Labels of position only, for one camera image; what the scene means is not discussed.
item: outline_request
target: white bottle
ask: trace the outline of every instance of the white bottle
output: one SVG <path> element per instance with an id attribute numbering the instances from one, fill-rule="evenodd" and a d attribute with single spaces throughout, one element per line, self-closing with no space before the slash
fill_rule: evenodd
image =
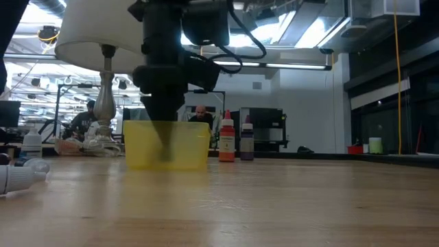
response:
<path id="1" fill-rule="evenodd" d="M 20 157 L 41 158 L 43 155 L 41 142 L 41 136 L 37 133 L 35 128 L 31 128 L 23 140 Z"/>

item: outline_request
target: white lampshade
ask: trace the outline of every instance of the white lampshade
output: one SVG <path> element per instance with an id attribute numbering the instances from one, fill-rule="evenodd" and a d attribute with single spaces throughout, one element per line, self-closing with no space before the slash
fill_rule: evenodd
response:
<path id="1" fill-rule="evenodd" d="M 144 63 L 142 23 L 128 11 L 135 0 L 70 0 L 67 4 L 56 56 L 86 69 L 104 71 L 99 45 L 117 47 L 112 58 L 114 73 L 132 73 Z"/>

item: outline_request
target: orange bottle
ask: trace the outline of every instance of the orange bottle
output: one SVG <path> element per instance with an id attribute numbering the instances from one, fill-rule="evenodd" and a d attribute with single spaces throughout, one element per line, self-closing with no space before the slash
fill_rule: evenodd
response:
<path id="1" fill-rule="evenodd" d="M 226 117 L 221 121 L 221 130 L 219 131 L 219 161 L 235 161 L 235 129 L 233 120 L 230 118 L 230 111 L 226 111 Z"/>

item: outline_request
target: wires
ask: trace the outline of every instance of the wires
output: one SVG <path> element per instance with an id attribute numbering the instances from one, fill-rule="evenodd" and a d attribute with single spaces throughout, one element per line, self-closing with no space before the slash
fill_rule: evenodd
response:
<path id="1" fill-rule="evenodd" d="M 401 130 L 401 63 L 399 60 L 399 39 L 398 39 L 398 19 L 396 16 L 396 0 L 393 0 L 393 21 L 395 28 L 395 46 L 396 46 L 396 65 L 398 67 L 398 154 L 401 155 L 403 147 L 403 137 Z"/>
<path id="2" fill-rule="evenodd" d="M 250 38 L 250 40 L 262 51 L 262 54 L 258 55 L 258 56 L 237 55 L 237 54 L 234 54 L 233 52 L 231 52 L 229 49 L 225 48 L 224 46 L 219 46 L 219 48 L 224 52 L 224 54 L 218 54 L 218 55 L 211 56 L 209 58 L 209 60 L 213 61 L 213 60 L 218 59 L 218 58 L 233 58 L 233 59 L 235 59 L 239 63 L 238 69 L 230 70 L 230 69 L 227 69 L 227 68 L 221 66 L 221 70 L 226 72 L 226 73 L 236 74 L 242 70 L 242 66 L 243 66 L 242 59 L 262 59 L 267 55 L 267 50 L 262 45 L 262 43 L 259 40 L 257 40 L 257 38 L 255 38 L 253 36 L 253 34 L 248 30 L 248 28 L 236 16 L 235 8 L 233 7 L 233 0 L 227 0 L 227 8 L 228 8 L 228 11 L 229 11 L 230 15 L 232 16 L 233 20 L 244 31 L 244 33 Z"/>
<path id="3" fill-rule="evenodd" d="M 23 83 L 24 80 L 28 77 L 28 75 L 32 72 L 32 69 L 34 69 L 34 67 L 38 64 L 38 62 L 40 62 L 40 60 L 37 60 L 35 62 L 35 64 L 29 69 L 29 71 L 25 74 L 25 76 L 23 76 L 23 78 L 21 78 L 21 80 L 17 84 L 15 84 L 15 86 L 13 86 L 9 91 L 4 92 L 4 93 L 5 94 L 11 93 L 14 89 L 18 88 L 21 85 L 21 83 Z"/>
<path id="4" fill-rule="evenodd" d="M 53 49 L 55 47 L 55 45 L 52 45 L 52 43 L 58 38 L 58 36 L 60 35 L 60 32 L 58 32 L 55 36 L 50 37 L 50 38 L 40 38 L 40 31 L 38 31 L 37 33 L 38 39 L 42 42 L 45 43 L 45 41 L 49 41 L 49 44 L 46 45 L 46 47 L 43 48 L 43 46 L 41 48 L 43 48 L 43 52 L 41 54 L 46 54 L 47 51 L 49 51 L 50 49 Z"/>
<path id="5" fill-rule="evenodd" d="M 40 38 L 40 31 L 38 31 L 36 34 L 38 35 L 38 39 L 41 41 L 52 41 L 60 35 L 60 32 L 58 32 L 55 36 L 51 38 Z"/>
<path id="6" fill-rule="evenodd" d="M 262 45 L 257 38 L 253 36 L 253 34 L 248 30 L 248 28 L 239 20 L 239 18 L 235 14 L 235 8 L 233 7 L 233 0 L 227 0 L 227 7 L 230 15 L 232 16 L 233 20 L 236 21 L 238 26 L 244 31 L 244 33 L 252 40 L 252 42 L 259 47 L 259 49 L 262 51 L 262 54 L 259 56 L 246 56 L 246 55 L 239 55 L 240 58 L 243 59 L 262 59 L 267 55 L 267 50 Z"/>

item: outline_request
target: yellow container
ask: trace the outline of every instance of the yellow container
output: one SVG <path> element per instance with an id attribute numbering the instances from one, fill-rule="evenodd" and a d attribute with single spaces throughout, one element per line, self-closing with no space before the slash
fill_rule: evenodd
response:
<path id="1" fill-rule="evenodd" d="M 207 168 L 207 123 L 124 121 L 126 163 L 130 169 L 201 170 Z"/>

